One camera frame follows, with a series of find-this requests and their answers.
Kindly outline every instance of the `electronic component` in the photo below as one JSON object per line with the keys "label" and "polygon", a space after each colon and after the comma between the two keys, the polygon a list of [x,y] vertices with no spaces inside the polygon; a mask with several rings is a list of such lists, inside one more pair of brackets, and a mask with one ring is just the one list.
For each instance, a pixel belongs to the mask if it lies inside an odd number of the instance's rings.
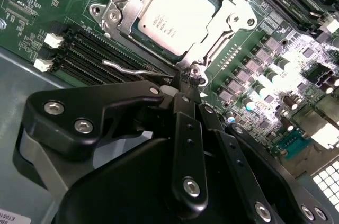
{"label": "electronic component", "polygon": [[285,96],[283,98],[283,101],[291,110],[295,110],[298,108],[298,104],[289,96]]}
{"label": "electronic component", "polygon": [[300,91],[303,91],[303,90],[305,90],[305,89],[307,88],[307,85],[304,84],[304,83],[300,83],[300,84],[297,86],[297,88],[298,88]]}
{"label": "electronic component", "polygon": [[242,104],[244,105],[244,107],[248,111],[252,111],[256,107],[255,103],[250,98],[248,98],[248,97],[243,99]]}
{"label": "electronic component", "polygon": [[293,124],[286,117],[282,117],[280,122],[287,131],[292,131],[294,129]]}
{"label": "electronic component", "polygon": [[36,59],[34,62],[34,67],[40,70],[41,72],[46,72],[50,70],[53,66],[52,60],[42,60],[42,59]]}
{"label": "electronic component", "polygon": [[245,67],[253,73],[261,73],[263,71],[262,67],[252,59],[245,63]]}
{"label": "electronic component", "polygon": [[335,73],[322,64],[317,64],[315,69],[307,76],[307,80],[315,84],[326,94],[333,92],[334,89],[331,87],[331,84],[337,84]]}
{"label": "electronic component", "polygon": [[227,87],[230,88],[235,93],[242,92],[244,90],[244,87],[235,80],[231,80],[227,84]]}
{"label": "electronic component", "polygon": [[267,103],[272,103],[273,101],[274,101],[274,97],[273,96],[271,96],[271,95],[268,95],[266,98],[265,98],[265,101],[267,102]]}
{"label": "electronic component", "polygon": [[263,62],[272,62],[272,57],[262,48],[259,49],[255,56]]}
{"label": "electronic component", "polygon": [[240,81],[242,81],[244,83],[253,81],[253,77],[251,77],[250,74],[243,71],[242,69],[239,70],[239,72],[236,75],[236,78],[238,78]]}
{"label": "electronic component", "polygon": [[254,90],[259,94],[261,98],[266,98],[268,96],[268,90],[262,84],[258,84],[254,87]]}
{"label": "electronic component", "polygon": [[275,40],[273,37],[269,37],[269,39],[266,41],[265,45],[271,49],[272,51],[280,51],[281,50],[281,45],[279,42]]}
{"label": "electronic component", "polygon": [[326,149],[338,145],[339,130],[316,113],[311,106],[305,105],[293,116],[293,119],[310,137]]}
{"label": "electronic component", "polygon": [[327,117],[339,125],[339,100],[330,95],[326,95],[316,104]]}
{"label": "electronic component", "polygon": [[218,96],[226,102],[229,102],[230,100],[232,100],[232,97],[233,97],[232,94],[230,94],[228,91],[224,89],[221,90]]}
{"label": "electronic component", "polygon": [[[215,10],[208,0],[152,0],[140,18],[138,29],[160,46],[181,56],[205,38],[206,25]],[[192,16],[196,11],[199,11],[198,21]]]}
{"label": "electronic component", "polygon": [[281,77],[274,71],[267,73],[266,78],[271,81],[273,84],[276,84],[280,81]]}
{"label": "electronic component", "polygon": [[54,33],[47,33],[44,39],[44,43],[49,45],[51,48],[59,48],[62,45],[63,41],[63,37],[56,36]]}
{"label": "electronic component", "polygon": [[260,123],[260,128],[262,128],[262,129],[267,129],[269,126],[270,126],[270,123],[267,122],[267,121],[262,121]]}
{"label": "electronic component", "polygon": [[310,58],[314,54],[314,51],[312,50],[312,48],[307,48],[304,52],[302,52],[302,54],[306,58]]}
{"label": "electronic component", "polygon": [[281,60],[278,62],[278,66],[279,66],[281,69],[283,69],[284,71],[288,72],[288,73],[290,73],[290,72],[292,72],[293,70],[295,70],[294,65],[293,65],[290,61],[288,61],[288,60],[286,60],[286,59],[281,59]]}
{"label": "electronic component", "polygon": [[225,113],[225,117],[228,123],[233,123],[235,122],[235,117],[232,112],[228,111]]}

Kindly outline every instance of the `capacitor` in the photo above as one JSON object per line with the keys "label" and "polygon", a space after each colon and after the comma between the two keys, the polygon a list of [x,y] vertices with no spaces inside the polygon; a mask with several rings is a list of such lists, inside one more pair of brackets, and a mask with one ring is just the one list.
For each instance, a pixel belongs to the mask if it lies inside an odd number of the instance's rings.
{"label": "capacitor", "polygon": [[287,131],[292,131],[295,128],[286,117],[282,117],[280,119],[280,122],[284,126],[284,128],[287,129]]}
{"label": "capacitor", "polygon": [[278,66],[283,69],[286,72],[292,72],[295,68],[293,66],[293,63],[286,59],[282,59],[278,62]]}
{"label": "capacitor", "polygon": [[283,101],[291,110],[298,108],[298,104],[289,96],[285,96]]}
{"label": "capacitor", "polygon": [[255,109],[255,103],[248,97],[244,98],[242,103],[246,107],[246,109],[249,111],[252,111]]}
{"label": "capacitor", "polygon": [[330,79],[327,81],[330,85],[333,85],[335,87],[339,86],[339,77],[337,76],[332,76]]}
{"label": "capacitor", "polygon": [[266,77],[268,78],[269,81],[271,81],[273,84],[277,83],[280,80],[280,76],[275,73],[274,71],[269,72]]}
{"label": "capacitor", "polygon": [[328,84],[322,84],[320,90],[322,90],[326,94],[330,94],[331,92],[333,92],[333,88]]}
{"label": "capacitor", "polygon": [[258,84],[257,86],[255,86],[254,90],[257,92],[257,94],[259,94],[261,98],[266,98],[267,95],[269,94],[266,87],[263,86],[262,84]]}
{"label": "capacitor", "polygon": [[234,117],[232,112],[230,112],[230,111],[226,112],[225,117],[226,117],[228,123],[235,122],[235,117]]}

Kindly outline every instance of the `green circuit board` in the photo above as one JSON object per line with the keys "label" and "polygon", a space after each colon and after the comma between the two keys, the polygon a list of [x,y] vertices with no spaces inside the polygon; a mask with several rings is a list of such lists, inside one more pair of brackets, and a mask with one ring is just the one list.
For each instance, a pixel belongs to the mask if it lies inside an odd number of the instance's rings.
{"label": "green circuit board", "polygon": [[[49,32],[50,23],[58,21],[63,24],[76,24],[120,50],[122,56],[125,55],[150,70],[158,70],[154,64],[143,57],[131,52],[114,39],[108,39],[104,36],[104,32],[93,20],[88,9],[92,3],[106,4],[107,2],[108,0],[0,0],[0,19],[4,19],[7,23],[6,29],[0,31],[0,46],[34,63],[43,45],[44,38]],[[283,71],[280,71],[282,78],[286,82],[292,81],[292,83],[285,88],[272,86],[272,95],[274,95],[275,100],[270,104],[260,100],[251,88],[258,80],[260,81],[263,73],[254,73],[252,83],[241,84],[243,89],[234,94],[232,101],[226,102],[220,98],[218,95],[220,88],[227,89],[229,81],[234,78],[234,71],[243,68],[244,59],[252,58],[253,52],[259,48],[264,48],[273,61],[280,57],[292,60],[297,65],[299,74],[307,71],[315,61],[329,65],[337,71],[332,62],[336,61],[338,57],[335,53],[327,52],[317,42],[312,40],[310,43],[308,37],[303,37],[288,22],[283,20],[266,1],[251,0],[250,4],[257,16],[257,27],[253,31],[240,30],[236,33],[207,69],[206,74],[209,83],[200,90],[206,95],[203,97],[204,102],[210,104],[220,114],[229,110],[233,111],[238,117],[241,117],[242,126],[253,137],[264,145],[275,147],[279,140],[287,134],[285,130],[280,129],[281,124],[274,116],[277,110],[284,108],[281,103],[281,96],[286,93],[294,94],[302,97],[302,104],[314,104],[324,96],[324,93],[301,77],[298,78],[298,83],[305,83],[305,88],[297,89],[296,80],[291,80],[291,75],[287,75]],[[297,11],[297,8],[291,6],[291,10]],[[273,38],[279,48],[272,50],[271,47],[270,49],[267,44],[270,38]],[[314,54],[309,59],[305,59],[302,52],[309,46],[312,46]],[[274,63],[262,63],[261,67],[263,71],[276,69]],[[76,87],[86,85],[62,70],[55,72],[55,75]],[[257,101],[259,108],[251,112],[246,110],[241,102],[245,96],[250,96]],[[291,118],[297,111],[289,112],[287,117]],[[266,135],[269,132],[276,132],[278,134],[277,139],[268,141]]]}

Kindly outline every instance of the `chip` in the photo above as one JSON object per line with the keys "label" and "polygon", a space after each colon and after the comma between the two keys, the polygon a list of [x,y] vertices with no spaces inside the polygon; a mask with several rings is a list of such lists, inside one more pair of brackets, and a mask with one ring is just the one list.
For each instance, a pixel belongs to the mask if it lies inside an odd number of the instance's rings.
{"label": "chip", "polygon": [[259,51],[255,54],[255,56],[258,59],[262,60],[263,62],[268,61],[271,58],[271,56],[265,50],[263,50],[262,48],[259,49]]}
{"label": "chip", "polygon": [[277,42],[274,38],[270,37],[265,45],[271,49],[272,51],[280,51],[281,50],[281,45],[279,42]]}
{"label": "chip", "polygon": [[271,96],[271,95],[268,95],[266,98],[265,98],[265,101],[267,103],[272,103],[272,101],[274,101],[274,98]]}
{"label": "chip", "polygon": [[222,90],[220,93],[219,93],[219,97],[222,98],[224,101],[228,102],[232,99],[233,95],[230,94],[228,91],[226,90]]}
{"label": "chip", "polygon": [[253,60],[249,60],[247,63],[246,63],[246,68],[249,69],[250,71],[256,73],[257,71],[262,71],[262,68],[260,67],[259,64],[257,64],[255,61]]}
{"label": "chip", "polygon": [[236,77],[244,83],[253,81],[253,78],[248,73],[244,72],[243,70],[240,70],[239,73],[236,75]]}
{"label": "chip", "polygon": [[307,88],[307,85],[304,84],[304,83],[300,83],[300,84],[298,85],[298,89],[301,90],[301,91],[305,90],[306,88]]}
{"label": "chip", "polygon": [[230,88],[235,93],[241,92],[241,91],[244,90],[244,87],[241,86],[241,84],[239,84],[238,82],[236,82],[234,80],[231,80],[231,82],[229,82],[229,84],[227,86],[228,86],[228,88]]}
{"label": "chip", "polygon": [[307,48],[302,54],[306,58],[310,58],[314,54],[314,51],[312,49],[310,49],[310,48]]}
{"label": "chip", "polygon": [[267,121],[263,121],[262,123],[260,123],[260,127],[261,127],[262,129],[266,129],[266,128],[268,128],[269,126],[270,126],[270,123],[267,122]]}

